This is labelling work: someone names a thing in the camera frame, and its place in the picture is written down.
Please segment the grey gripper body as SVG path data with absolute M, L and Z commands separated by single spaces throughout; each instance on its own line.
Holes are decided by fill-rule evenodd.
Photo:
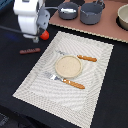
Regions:
M 39 11 L 37 22 L 36 22 L 37 34 L 33 39 L 34 43 L 39 42 L 39 37 L 45 32 L 45 30 L 48 27 L 49 19 L 50 19 L 50 13 L 47 10 L 43 9 Z

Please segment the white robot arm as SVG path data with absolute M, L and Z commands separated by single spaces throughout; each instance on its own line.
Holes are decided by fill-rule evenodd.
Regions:
M 37 43 L 50 19 L 50 13 L 45 9 L 45 0 L 15 0 L 13 10 L 18 16 L 23 36 Z

